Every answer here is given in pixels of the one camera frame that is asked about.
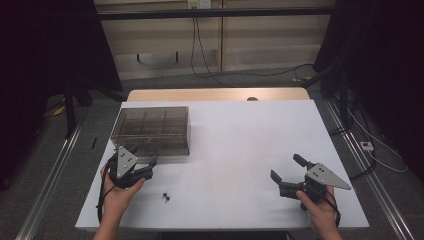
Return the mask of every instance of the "metal bracket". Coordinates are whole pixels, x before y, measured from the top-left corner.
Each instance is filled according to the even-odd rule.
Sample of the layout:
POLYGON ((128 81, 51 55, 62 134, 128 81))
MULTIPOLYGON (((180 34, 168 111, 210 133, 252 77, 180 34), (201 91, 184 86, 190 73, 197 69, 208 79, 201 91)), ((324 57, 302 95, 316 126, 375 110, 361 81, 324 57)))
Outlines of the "metal bracket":
POLYGON ((337 176, 333 171, 328 169, 322 163, 318 163, 314 167, 312 167, 308 172, 306 172, 306 176, 321 184, 330 185, 333 187, 343 188, 347 190, 351 189, 349 184, 343 181, 343 179, 337 176))
POLYGON ((124 147, 120 146, 118 150, 118 165, 116 170, 118 179, 124 176, 136 163, 137 157, 124 147))

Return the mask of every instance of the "metal frame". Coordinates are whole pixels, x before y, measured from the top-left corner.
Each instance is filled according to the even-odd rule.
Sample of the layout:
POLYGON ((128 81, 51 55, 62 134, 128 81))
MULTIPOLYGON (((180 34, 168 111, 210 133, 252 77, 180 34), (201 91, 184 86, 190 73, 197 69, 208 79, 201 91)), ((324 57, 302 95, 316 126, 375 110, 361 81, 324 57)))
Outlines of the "metal frame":
MULTIPOLYGON (((339 112, 334 102, 330 102, 331 100, 326 100, 325 104, 330 112, 330 115, 333 117, 333 120, 337 127, 343 127, 343 122, 339 118, 339 112)), ((349 147, 352 156, 354 157, 356 163, 359 168, 364 171, 367 169, 367 166, 370 165, 367 157, 364 152, 361 150, 361 147, 358 141, 353 136, 352 132, 346 131, 346 133, 342 133, 342 136, 349 147)), ((396 207, 394 201, 390 197, 389 193, 384 188, 383 184, 375 174, 375 172, 371 172, 370 174, 365 176, 366 181, 368 182, 372 192, 374 193, 375 198, 381 206, 381 209, 385 213, 387 220, 392 225, 394 232, 396 233, 398 239, 404 240, 412 240, 414 238, 411 230, 409 229, 402 213, 396 207)))
POLYGON ((254 16, 299 16, 329 15, 339 10, 351 11, 351 8, 303 7, 303 8, 237 8, 237 9, 179 9, 159 11, 127 11, 98 13, 46 13, 47 17, 75 18, 77 20, 132 20, 166 18, 208 18, 208 17, 254 17, 254 16))
POLYGON ((81 128, 87 118, 87 115, 88 110, 86 109, 86 111, 83 111, 83 113, 81 114, 81 119, 76 125, 75 131, 73 131, 71 136, 65 140, 62 150, 60 151, 59 156, 57 157, 56 162, 52 170, 50 171, 50 174, 47 177, 43 188, 38 194, 38 197, 34 205, 32 206, 29 214, 27 215, 25 222, 19 230, 19 233, 16 236, 15 240, 29 240, 34 237, 38 226, 40 225, 41 219, 43 218, 44 213, 50 203, 56 185, 59 182, 60 176, 62 175, 62 172, 65 169, 66 163, 79 137, 81 128))

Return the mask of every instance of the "screw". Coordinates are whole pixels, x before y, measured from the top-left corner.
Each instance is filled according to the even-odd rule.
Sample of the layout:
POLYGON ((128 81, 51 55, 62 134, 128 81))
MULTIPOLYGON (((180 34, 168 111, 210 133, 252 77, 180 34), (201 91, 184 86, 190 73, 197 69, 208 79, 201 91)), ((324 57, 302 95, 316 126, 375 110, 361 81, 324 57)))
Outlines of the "screw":
POLYGON ((171 197, 166 193, 163 193, 162 196, 166 199, 166 201, 169 201, 171 199, 171 197))

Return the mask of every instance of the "black curtain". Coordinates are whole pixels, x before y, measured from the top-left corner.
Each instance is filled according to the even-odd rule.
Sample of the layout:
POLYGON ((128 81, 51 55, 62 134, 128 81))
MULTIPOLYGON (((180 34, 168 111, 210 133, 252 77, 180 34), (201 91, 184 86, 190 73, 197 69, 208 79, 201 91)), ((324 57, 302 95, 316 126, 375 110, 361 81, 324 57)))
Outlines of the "black curtain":
MULTIPOLYGON (((361 102, 382 127, 388 143, 397 148, 411 170, 424 179, 422 4, 372 0, 367 6, 364 12, 370 20, 362 27, 366 34, 349 49, 343 70, 361 102)), ((352 29, 358 21, 359 18, 350 14, 331 18, 328 35, 315 63, 316 70, 327 66, 347 39, 355 37, 352 29)), ((324 79, 321 88, 334 93, 338 84, 337 80, 324 79)))
POLYGON ((85 0, 0 1, 0 150, 13 153, 1 158, 0 183, 31 147, 48 97, 64 93, 67 83, 86 105, 90 84, 84 82, 122 90, 100 21, 61 13, 77 16, 96 9, 85 0))

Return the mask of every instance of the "human hand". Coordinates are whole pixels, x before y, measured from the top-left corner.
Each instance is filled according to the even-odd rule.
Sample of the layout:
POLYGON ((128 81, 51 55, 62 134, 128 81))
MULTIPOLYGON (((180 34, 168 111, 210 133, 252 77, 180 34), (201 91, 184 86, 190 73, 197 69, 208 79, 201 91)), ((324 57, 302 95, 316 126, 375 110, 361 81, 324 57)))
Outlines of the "human hand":
MULTIPOLYGON (((103 176, 105 166, 100 170, 103 176)), ((122 189, 113 184, 110 179, 109 172, 106 173, 103 193, 107 194, 104 198, 104 213, 103 216, 114 216, 121 218, 125 210, 131 203, 132 197, 141 189, 145 179, 142 178, 136 182, 131 188, 122 189)))
MULTIPOLYGON (((327 186, 328 193, 326 198, 333 204, 335 204, 333 198, 329 195, 334 196, 334 188, 327 186)), ((335 216, 336 212, 328 205, 327 202, 321 200, 318 203, 314 203, 303 191, 297 191, 296 196, 305 205, 310 212, 311 228, 318 235, 321 240, 326 239, 342 239, 340 232, 336 226, 335 216)))
MULTIPOLYGON (((100 176, 105 173, 106 165, 100 170, 100 176)), ((142 178, 136 182, 131 188, 122 189, 113 184, 110 179, 109 172, 106 172, 103 194, 104 211, 103 218, 97 229, 94 239, 97 240, 114 240, 116 239, 119 223, 122 215, 130 205, 132 197, 141 189, 145 179, 142 178)))

